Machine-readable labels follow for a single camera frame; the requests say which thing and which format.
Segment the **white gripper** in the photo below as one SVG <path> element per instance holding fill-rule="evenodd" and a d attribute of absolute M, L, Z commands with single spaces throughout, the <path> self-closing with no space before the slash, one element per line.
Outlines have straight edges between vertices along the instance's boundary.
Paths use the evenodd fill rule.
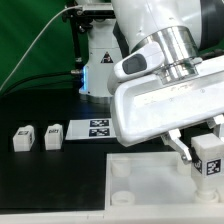
<path fill-rule="evenodd" d="M 224 55 L 197 64 L 196 70 L 196 76 L 168 84 L 154 74 L 121 84 L 111 103 L 117 140 L 128 147 L 163 134 L 163 143 L 184 164 L 192 156 L 179 129 L 208 119 L 208 127 L 224 140 Z"/>

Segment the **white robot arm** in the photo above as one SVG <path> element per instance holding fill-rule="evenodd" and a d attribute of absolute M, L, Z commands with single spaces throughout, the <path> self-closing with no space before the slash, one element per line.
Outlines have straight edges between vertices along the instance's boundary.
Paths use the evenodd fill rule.
<path fill-rule="evenodd" d="M 110 74 L 111 118 L 124 146 L 155 137 L 192 161 L 180 130 L 224 114 L 224 0 L 111 0 L 123 59 Z"/>

